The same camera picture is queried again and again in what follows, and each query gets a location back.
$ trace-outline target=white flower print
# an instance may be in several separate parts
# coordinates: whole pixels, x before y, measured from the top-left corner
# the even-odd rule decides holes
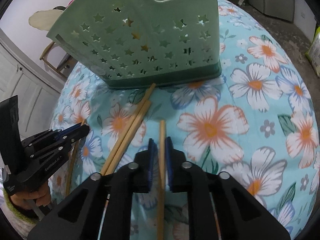
[[[252,109],[261,112],[269,110],[265,95],[275,100],[282,96],[275,80],[267,80],[271,70],[264,65],[252,63],[247,66],[247,72],[236,68],[231,74],[231,80],[236,84],[229,88],[233,98],[247,94],[247,101]]]
[[[287,152],[291,158],[295,158],[303,151],[299,168],[307,168],[315,159],[315,149],[319,145],[318,131],[313,128],[313,118],[309,112],[306,117],[303,112],[293,113],[291,122],[297,126],[297,131],[287,136]]]
[[[221,60],[221,67],[227,68],[231,66],[231,60],[230,59],[222,59]]]
[[[83,162],[83,170],[86,174],[90,175],[97,172],[93,159],[102,157],[102,154],[101,138],[94,136],[93,130],[91,130],[81,149],[81,160]]]
[[[292,205],[291,201],[288,201],[284,204],[284,206],[282,207],[282,209],[279,212],[279,215],[276,216],[276,209],[272,209],[269,211],[271,213],[271,215],[273,215],[278,222],[285,228],[287,229],[287,231],[289,232],[289,234],[291,234],[293,227],[292,226],[288,226],[288,224],[291,222],[292,218],[294,217],[295,214],[295,210],[294,207]]]
[[[277,47],[273,45],[271,41],[263,41],[255,36],[251,36],[249,40],[256,46],[248,48],[248,53],[255,58],[263,58],[264,64],[274,73],[280,71],[279,62],[284,64],[288,63],[285,58],[277,52]]]
[[[71,114],[71,121],[73,123],[81,123],[91,114],[91,109],[89,105],[89,101],[82,103],[82,101],[78,101],[77,104],[73,108],[73,113]]]
[[[183,148],[192,160],[199,161],[207,147],[220,163],[228,164],[243,158],[242,148],[229,137],[249,130],[248,121],[239,107],[224,105],[218,109],[216,98],[207,97],[196,104],[194,114],[181,114],[177,127],[189,133]]]
[[[282,185],[283,172],[287,166],[286,160],[272,163],[276,152],[270,147],[257,149],[250,164],[237,162],[221,169],[234,177],[252,196],[264,207],[264,197],[277,193]]]
[[[245,39],[237,41],[237,47],[241,49],[245,49],[248,46],[248,43]]]
[[[289,96],[288,102],[293,112],[303,111],[304,109],[311,112],[309,100],[310,93],[305,83],[299,79],[295,71],[280,67],[281,76],[276,76],[276,82],[279,88]]]
[[[110,151],[116,144],[120,133],[123,131],[135,109],[136,105],[132,104],[126,104],[124,107],[121,107],[119,103],[116,103],[113,107],[111,107],[109,111],[110,116],[103,121],[103,128],[101,130],[101,135],[103,136],[110,133],[110,138],[108,141],[108,148]],[[142,121],[134,138],[131,141],[131,145],[134,147],[141,146],[143,138],[146,134],[146,129],[146,124],[144,121]]]
[[[56,115],[55,118],[55,126],[57,128],[65,128],[68,125],[68,119],[71,116],[71,108],[70,106],[65,106],[63,110]]]
[[[224,52],[225,49],[226,49],[226,45],[223,42],[220,43],[220,54]]]
[[[310,187],[310,192],[309,194],[313,194],[318,190],[319,187],[319,176],[320,176],[320,152],[316,152],[316,160],[315,163],[313,164],[313,168],[316,170],[316,174],[314,175],[312,182],[311,182],[311,187]]]

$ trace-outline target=orange flower print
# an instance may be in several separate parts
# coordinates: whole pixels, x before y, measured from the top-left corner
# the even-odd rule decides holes
[[[301,111],[295,112],[291,121],[297,126],[297,131],[290,133],[285,141],[288,154],[295,158],[303,151],[299,168],[307,168],[315,159],[315,149],[319,145],[318,131],[313,128],[313,118],[309,112],[306,116]]]
[[[245,134],[249,124],[242,109],[225,105],[218,109],[214,97],[199,101],[194,114],[183,113],[177,123],[178,128],[189,132],[183,142],[188,157],[198,161],[207,147],[214,159],[220,163],[232,163],[243,158],[242,148],[229,134]]]
[[[82,80],[80,83],[74,85],[70,92],[70,102],[76,104],[78,101],[85,100],[88,95],[88,86],[90,78]]]
[[[71,114],[71,121],[73,123],[80,123],[91,114],[91,109],[89,105],[89,101],[82,103],[82,101],[78,101],[73,108],[73,113]]]
[[[225,49],[226,49],[226,45],[223,42],[220,43],[220,54],[224,52]]]
[[[219,15],[221,16],[231,15],[236,18],[241,18],[241,16],[244,16],[244,14],[239,12],[239,10],[234,6],[219,5],[218,11]]]
[[[136,105],[132,104],[126,104],[124,107],[121,107],[119,103],[116,103],[111,107],[109,112],[110,116],[103,121],[103,128],[101,130],[101,135],[110,134],[110,139],[108,141],[109,150],[112,150],[114,147],[119,138],[119,134],[123,131],[135,108]],[[146,124],[142,121],[142,124],[131,141],[131,144],[134,147],[140,147],[142,145],[146,129]]]
[[[271,43],[271,41],[263,41],[258,37],[251,36],[249,40],[255,44],[255,47],[247,49],[255,58],[263,58],[263,62],[266,67],[270,68],[274,73],[280,71],[279,62],[287,64],[287,60],[277,52],[277,47]]]
[[[70,115],[71,115],[70,106],[65,106],[63,110],[56,115],[55,126],[57,126],[58,128],[61,128],[61,127],[64,128],[65,125],[68,125],[68,119],[70,118]]]

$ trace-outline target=star-shaped cutout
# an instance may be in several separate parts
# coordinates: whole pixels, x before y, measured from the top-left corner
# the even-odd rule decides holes
[[[206,23],[206,22],[209,22],[209,20],[207,19],[207,15],[206,14],[203,15],[203,16],[198,15],[198,21],[202,25],[204,25],[204,23]]]
[[[116,30],[116,28],[113,28],[113,27],[111,27],[111,26],[109,26],[108,28],[105,28],[105,31],[106,31],[107,33],[113,33],[115,30]]]
[[[179,20],[179,21],[174,21],[174,27],[176,29],[180,29],[182,30],[183,27],[186,27],[187,25],[183,22],[183,19]]]
[[[201,31],[201,35],[200,35],[200,38],[203,38],[203,39],[207,39],[208,37],[210,37],[211,35],[209,34],[209,31],[206,31],[206,32],[203,32]]]
[[[127,19],[124,19],[123,22],[124,22],[123,26],[128,25],[129,27],[131,27],[131,24],[133,23],[133,21],[130,20],[129,17]]]
[[[124,43],[124,41],[121,38],[116,39],[116,44],[123,46],[123,43]]]
[[[113,54],[111,57],[112,57],[112,59],[116,59],[116,60],[118,60],[118,58],[119,58],[116,54]]]
[[[177,63],[170,63],[170,67],[169,68],[176,68],[178,65],[177,65]]]
[[[130,49],[128,49],[128,50],[125,51],[125,54],[126,54],[126,55],[132,56],[133,53],[134,53],[134,52],[131,51]]]
[[[170,44],[170,42],[167,41],[160,41],[160,47],[167,47]]]
[[[110,47],[107,44],[103,45],[101,47],[102,47],[103,50],[107,50],[107,51],[109,51],[109,49],[110,49]]]
[[[76,37],[76,38],[79,37],[79,33],[77,33],[76,31],[73,31],[73,32],[71,33],[71,35],[74,36],[74,37]]]
[[[172,51],[170,51],[169,53],[166,53],[166,54],[165,54],[165,58],[172,59],[172,56],[173,56]]]
[[[87,24],[85,24],[85,23],[83,23],[82,25],[80,25],[81,27],[82,27],[82,29],[84,30],[84,31],[88,31],[89,30],[89,25],[87,25]]]
[[[133,40],[134,40],[134,39],[139,40],[139,39],[141,38],[141,36],[140,36],[139,33],[131,33],[131,35],[132,35],[132,39],[133,39]]]
[[[162,70],[162,68],[160,66],[155,67],[155,71],[160,71],[160,70]]]
[[[151,57],[148,57],[148,61],[156,61],[157,58],[155,58],[155,56],[151,56]]]
[[[163,29],[160,25],[158,25],[158,26],[156,26],[156,27],[153,28],[153,31],[154,31],[155,33],[160,34],[161,32],[164,31],[164,29]]]
[[[93,41],[99,41],[100,37],[97,36],[96,34],[91,36],[93,38]]]
[[[95,22],[102,22],[102,19],[104,18],[104,16],[101,16],[100,14],[97,13],[96,16],[94,16],[94,20]]]
[[[148,44],[141,46],[141,50],[148,52],[150,48],[148,48]]]
[[[183,41],[184,43],[187,43],[187,41],[190,41],[190,38],[188,37],[188,34],[180,35],[180,41]]]

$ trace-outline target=floral tablecloth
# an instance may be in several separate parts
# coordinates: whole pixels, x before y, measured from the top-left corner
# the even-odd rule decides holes
[[[120,166],[158,142],[165,119],[174,147],[205,171],[229,172],[288,230],[305,226],[319,183],[318,131],[305,83],[275,39],[249,14],[219,0],[222,75],[214,80],[157,88],[152,106]],[[109,90],[77,64],[54,111],[52,128],[87,119],[91,128],[77,155],[74,189],[100,171],[145,90]],[[50,180],[64,197],[67,165]],[[149,194],[132,203],[131,239],[155,239],[157,169]],[[188,239],[186,194],[167,192],[165,239]]]

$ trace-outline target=wooden chopstick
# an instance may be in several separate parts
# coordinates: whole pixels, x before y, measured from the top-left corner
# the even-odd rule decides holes
[[[81,125],[84,125],[85,123],[86,123],[86,119],[83,119],[81,122]],[[67,176],[67,185],[66,185],[66,194],[65,194],[66,197],[70,194],[71,177],[72,177],[73,166],[75,164],[76,155],[79,147],[79,141],[76,141],[72,151],[72,156],[71,156],[71,161],[70,161],[68,176]]]
[[[124,127],[122,133],[120,134],[118,140],[116,141],[116,144],[114,145],[113,149],[110,151],[108,158],[106,159],[100,173],[102,175],[105,175],[107,173],[107,170],[111,164],[111,162],[113,161],[113,158],[115,157],[119,147],[121,146],[125,136],[127,135],[130,127],[132,126],[134,120],[137,118],[140,110],[142,109],[143,105],[145,104],[145,102],[149,99],[151,93],[153,92],[154,88],[156,87],[156,84],[152,84],[151,87],[146,91],[144,97],[142,98],[142,100],[140,101],[140,103],[137,105],[136,110],[133,112],[133,114],[131,115],[129,121],[127,122],[126,126]]]
[[[140,112],[137,115],[137,118],[134,120],[132,126],[130,127],[127,135],[124,137],[124,140],[122,141],[122,144],[120,145],[119,149],[117,150],[117,153],[115,157],[113,158],[107,172],[105,175],[111,174],[115,171],[116,167],[118,166],[118,163],[120,162],[122,155],[124,154],[124,151],[130,144],[131,140],[133,139],[135,133],[137,132],[138,128],[140,127],[141,121],[148,112],[150,108],[151,102],[147,100],[145,104],[142,106]]]
[[[159,138],[159,181],[158,181],[158,207],[157,207],[157,240],[164,239],[164,194],[165,194],[165,121],[160,121]]]

